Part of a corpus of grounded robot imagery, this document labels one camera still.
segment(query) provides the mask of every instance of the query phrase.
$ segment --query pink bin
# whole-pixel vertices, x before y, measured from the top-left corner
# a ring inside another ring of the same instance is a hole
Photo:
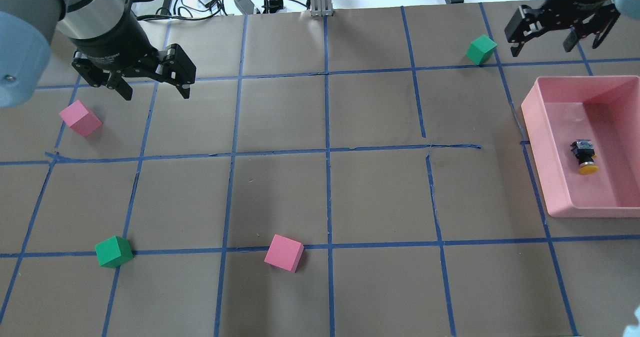
[[[522,112],[549,215],[640,217],[640,77],[539,77]],[[579,173],[578,139],[599,171]]]

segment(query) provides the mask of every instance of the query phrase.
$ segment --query cube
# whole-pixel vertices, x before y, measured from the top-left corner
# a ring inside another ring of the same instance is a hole
[[[129,241],[122,237],[113,236],[95,245],[98,264],[102,267],[114,269],[133,259]]]
[[[98,116],[79,100],[71,103],[58,114],[69,128],[85,138],[103,125]]]
[[[491,54],[496,50],[496,47],[498,47],[498,44],[491,38],[487,37],[486,34],[483,34],[471,42],[469,49],[466,50],[466,56],[474,64],[479,66],[491,57]]]
[[[276,234],[273,236],[264,261],[290,273],[296,273],[304,248],[302,243]]]

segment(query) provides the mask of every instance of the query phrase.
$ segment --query yellow cap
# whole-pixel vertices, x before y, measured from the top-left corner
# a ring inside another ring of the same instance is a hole
[[[595,164],[585,164],[580,167],[580,175],[590,175],[592,173],[598,172],[600,168]]]

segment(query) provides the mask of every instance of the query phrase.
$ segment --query blue grid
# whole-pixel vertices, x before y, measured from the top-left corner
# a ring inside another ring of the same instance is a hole
[[[486,25],[487,34],[490,38],[493,39],[493,34],[489,25],[489,21],[487,20],[487,15],[485,13],[485,9],[482,3],[478,4],[480,8],[480,12],[482,13],[482,17],[484,19],[484,23]],[[29,165],[48,165],[48,172],[46,173],[45,180],[42,184],[41,191],[39,192],[38,199],[36,201],[36,205],[32,212],[32,216],[30,217],[29,225],[27,228],[27,232],[25,238],[22,243],[22,248],[19,253],[0,253],[0,258],[16,258],[16,264],[13,270],[13,275],[11,277],[9,288],[5,294],[2,309],[0,310],[0,324],[2,323],[3,317],[5,316],[5,312],[7,310],[7,305],[9,304],[12,289],[16,282],[16,276],[18,275],[21,263],[24,258],[52,258],[52,257],[91,257],[95,256],[96,253],[94,251],[68,251],[68,252],[26,252],[26,248],[29,242],[29,238],[32,232],[32,228],[34,227],[35,219],[37,217],[39,207],[42,202],[43,195],[46,191],[46,187],[50,180],[51,174],[55,167],[55,164],[101,164],[101,163],[118,163],[118,162],[137,162],[137,170],[135,173],[135,179],[132,186],[130,202],[128,205],[128,209],[126,212],[125,225],[123,228],[123,237],[126,238],[128,234],[129,223],[131,219],[131,212],[133,210],[133,205],[135,202],[135,195],[138,186],[138,178],[140,176],[140,172],[142,171],[142,166],[144,161],[147,160],[166,160],[166,159],[201,159],[201,158],[215,158],[215,157],[231,157],[230,163],[230,174],[228,181],[228,189],[227,189],[227,198],[226,198],[226,211],[225,211],[225,219],[224,219],[224,232],[223,232],[223,240],[222,247],[220,248],[181,248],[181,249],[155,249],[155,250],[135,250],[135,255],[184,255],[184,254],[201,254],[201,253],[220,253],[221,254],[221,263],[219,270],[219,281],[218,281],[218,290],[217,290],[217,301],[215,305],[215,324],[214,324],[214,335],[217,337],[220,334],[220,315],[222,310],[222,298],[224,291],[224,275],[225,275],[225,266],[226,266],[226,255],[227,253],[246,253],[246,252],[259,252],[259,251],[267,251],[268,246],[248,246],[248,247],[228,247],[228,234],[229,234],[229,219],[231,212],[231,200],[233,193],[233,180],[234,180],[234,168],[235,168],[235,158],[238,156],[262,156],[262,155],[289,155],[289,154],[305,154],[305,153],[325,153],[326,154],[326,186],[327,186],[327,243],[326,244],[313,244],[313,245],[305,245],[306,249],[326,249],[327,250],[327,264],[328,264],[328,276],[327,282],[329,287],[329,330],[330,335],[334,337],[336,335],[336,324],[335,324],[335,315],[334,315],[334,279],[333,279],[333,250],[334,249],[361,249],[361,248],[404,248],[404,247],[438,247],[440,251],[440,259],[441,259],[441,272],[443,277],[443,287],[445,290],[445,302],[446,302],[446,310],[448,313],[449,325],[450,325],[450,333],[454,337],[457,335],[456,327],[455,327],[455,315],[454,315],[454,306],[451,300],[451,290],[450,283],[448,278],[448,271],[446,266],[446,258],[445,258],[445,247],[446,246],[480,246],[480,245],[501,245],[501,244],[547,244],[551,260],[553,261],[553,266],[555,269],[555,273],[557,276],[558,286],[560,288],[560,293],[562,294],[562,300],[564,302],[567,319],[569,321],[569,325],[571,327],[571,332],[573,335],[578,335],[578,329],[576,328],[576,323],[573,318],[569,298],[567,296],[567,292],[565,290],[560,264],[558,263],[558,258],[556,256],[554,242],[585,242],[585,241],[629,241],[629,240],[640,240],[640,234],[618,234],[618,235],[595,235],[595,236],[566,236],[566,237],[553,237],[551,236],[551,232],[549,227],[547,226],[546,215],[544,213],[544,208],[542,205],[542,198],[540,192],[538,190],[538,186],[535,180],[535,173],[532,168],[531,159],[529,153],[526,149],[526,145],[528,145],[528,141],[526,141],[525,130],[522,127],[520,121],[518,121],[517,115],[515,113],[515,106],[512,100],[509,86],[506,81],[505,73],[503,71],[504,67],[510,66],[546,66],[546,65],[564,65],[564,64],[584,64],[585,68],[589,75],[593,75],[590,64],[598,64],[598,63],[606,63],[606,62],[631,62],[631,61],[640,61],[640,57],[630,57],[630,58],[615,58],[615,59],[587,59],[585,52],[580,44],[578,44],[578,50],[580,52],[581,60],[578,61],[542,61],[542,62],[522,62],[522,63],[501,63],[498,52],[494,52],[494,56],[496,59],[496,63],[489,63],[482,66],[476,65],[445,65],[445,66],[416,66],[414,61],[414,53],[410,38],[409,24],[407,23],[407,16],[405,14],[404,7],[400,7],[400,13],[402,15],[402,22],[404,25],[404,31],[406,34],[407,47],[409,49],[409,57],[411,66],[408,68],[381,68],[381,69],[365,69],[365,70],[329,70],[329,38],[328,38],[328,23],[327,17],[325,16],[323,19],[323,27],[324,27],[324,70],[321,72],[311,72],[311,73],[281,73],[281,74],[263,74],[263,75],[243,75],[243,66],[245,59],[245,45],[247,39],[247,16],[244,17],[244,25],[242,30],[242,45],[240,49],[240,66],[238,69],[238,75],[231,77],[211,77],[211,78],[198,78],[196,81],[217,81],[217,80],[237,80],[237,98],[236,98],[236,107],[235,107],[235,120],[234,120],[234,128],[233,128],[233,145],[231,148],[231,152],[229,153],[218,153],[218,154],[181,154],[181,155],[145,155],[146,141],[147,135],[149,133],[149,127],[151,125],[151,118],[153,116],[153,109],[156,100],[156,94],[158,91],[158,82],[155,81],[135,81],[131,82],[132,85],[139,84],[155,84],[153,88],[153,95],[151,97],[151,103],[149,106],[148,117],[146,120],[146,125],[144,128],[144,135],[142,138],[142,144],[140,148],[140,153],[138,157],[124,157],[124,158],[111,158],[111,159],[73,159],[70,157],[64,157],[59,155],[58,153],[45,153],[48,157],[50,157],[50,161],[48,160],[36,160],[36,161],[2,161],[0,162],[0,166],[29,166]],[[169,39],[171,24],[167,25],[166,34],[165,34],[165,45]],[[331,153],[332,152],[346,152],[346,151],[380,151],[380,150],[426,150],[431,148],[471,148],[471,149],[480,149],[482,146],[475,144],[457,144],[457,145],[439,145],[439,144],[415,144],[415,145],[388,145],[388,146],[371,146],[371,147],[331,147],[330,144],[330,116],[329,116],[329,76],[331,75],[348,75],[348,74],[359,74],[359,73],[388,73],[388,72],[409,72],[411,71],[413,77],[414,84],[414,93],[416,97],[416,104],[418,107],[418,120],[420,121],[420,131],[422,136],[426,136],[424,121],[421,110],[420,103],[420,95],[418,89],[418,77],[416,75],[416,71],[429,71],[429,70],[440,70],[440,69],[468,69],[468,68],[498,68],[500,73],[500,77],[503,83],[503,88],[505,91],[505,95],[507,98],[507,102],[512,110],[514,120],[518,124],[518,127],[522,134],[522,139],[524,141],[521,142],[523,157],[528,169],[528,173],[530,176],[532,189],[535,195],[535,199],[537,202],[537,207],[539,210],[539,214],[542,221],[542,226],[544,228],[545,237],[530,237],[530,238],[512,238],[512,239],[464,239],[464,240],[445,240],[442,237],[441,228],[438,221],[438,213],[437,213],[437,205],[436,200],[437,196],[434,193],[434,173],[432,171],[430,155],[427,153],[425,158],[425,168],[427,169],[428,175],[428,183],[430,190],[430,198],[432,202],[432,210],[434,216],[434,224],[436,228],[436,241],[402,241],[402,242],[372,242],[372,243],[333,243],[332,236],[332,201],[331,201]],[[310,76],[318,76],[324,75],[324,98],[325,98],[325,132],[326,132],[326,145],[325,148],[316,148],[316,149],[298,149],[298,150],[268,150],[268,151],[256,151],[256,152],[237,152],[236,146],[238,142],[238,122],[240,118],[240,98],[242,95],[242,81],[246,79],[256,79],[256,78],[279,78],[279,77],[310,77]],[[76,97],[76,93],[78,89],[90,87],[88,84],[80,84],[80,77],[76,80],[73,85],[64,85],[64,86],[41,86],[38,87],[40,90],[46,89],[72,89],[71,98],[68,102],[70,105]],[[55,141],[55,147],[57,148],[60,145],[60,141],[62,140],[62,134],[65,130],[65,125],[62,123],[60,127],[59,134],[57,135],[57,139]],[[118,279],[119,279],[120,269],[117,268],[114,271],[114,277],[112,282],[112,287],[109,295],[109,303],[107,306],[107,312],[105,314],[105,320],[103,324],[102,335],[105,337],[108,332],[110,316],[112,312],[112,307],[114,303],[115,291],[117,289]]]

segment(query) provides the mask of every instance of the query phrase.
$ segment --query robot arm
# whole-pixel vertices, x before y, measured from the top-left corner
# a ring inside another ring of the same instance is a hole
[[[0,107],[31,97],[48,64],[56,25],[78,48],[71,65],[90,86],[106,86],[130,100],[133,90],[123,77],[147,77],[189,98],[196,67],[180,45],[157,50],[149,43],[132,1],[0,0]]]
[[[520,54],[525,43],[546,32],[571,29],[563,42],[570,52],[583,38],[595,35],[593,48],[598,48],[620,16],[640,19],[640,0],[544,0],[539,8],[523,4],[515,12],[504,33],[513,44],[511,54]]]

